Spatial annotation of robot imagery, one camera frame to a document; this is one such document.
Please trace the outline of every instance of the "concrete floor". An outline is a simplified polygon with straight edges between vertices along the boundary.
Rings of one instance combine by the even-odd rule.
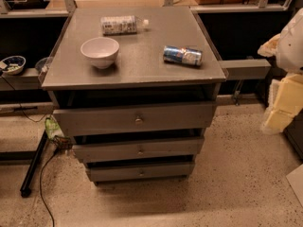
[[[71,154],[45,169],[43,192],[56,222],[65,227],[303,226],[303,207],[286,179],[302,162],[282,134],[259,131],[264,107],[256,100],[235,106],[222,100],[189,178],[102,183],[95,186]],[[27,112],[38,120],[44,112]],[[0,114],[0,150],[35,149],[44,121]],[[22,198],[28,165],[0,166],[0,226],[52,226],[39,195],[39,172],[48,145]]]

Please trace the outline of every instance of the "drawer handle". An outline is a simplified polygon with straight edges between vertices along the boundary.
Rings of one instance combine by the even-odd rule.
[[[143,119],[140,118],[140,116],[137,116],[136,119],[135,119],[135,121],[134,121],[134,123],[135,123],[136,125],[143,124]]]

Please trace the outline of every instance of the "soda can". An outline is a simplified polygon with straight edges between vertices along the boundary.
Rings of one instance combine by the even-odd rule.
[[[166,45],[164,47],[163,60],[174,63],[201,66],[202,51]]]

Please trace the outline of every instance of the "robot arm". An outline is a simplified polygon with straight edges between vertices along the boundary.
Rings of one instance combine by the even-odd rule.
[[[261,126],[264,133],[283,132],[303,109],[303,9],[258,53],[276,56],[277,66],[288,72],[282,81],[273,80]]]

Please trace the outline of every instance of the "white bowl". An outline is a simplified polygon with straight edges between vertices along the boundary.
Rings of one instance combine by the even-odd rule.
[[[85,42],[80,50],[91,65],[105,69],[115,62],[119,43],[111,38],[98,37]]]
[[[2,71],[7,75],[17,75],[23,71],[26,61],[22,56],[6,57],[1,60],[2,64],[6,65]]]

